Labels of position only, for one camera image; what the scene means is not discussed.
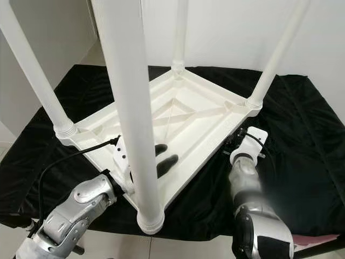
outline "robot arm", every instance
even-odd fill
[[[248,133],[262,143],[267,138],[267,132],[254,127],[248,128]],[[261,146],[246,136],[230,155],[232,169],[229,180],[236,222],[232,251],[236,258],[243,259],[293,258],[291,232],[275,214],[261,190],[256,170],[260,151]]]
[[[17,259],[66,258],[91,222],[116,202],[114,190],[119,190],[118,186],[104,174],[76,186],[33,239],[25,239],[16,252]]]

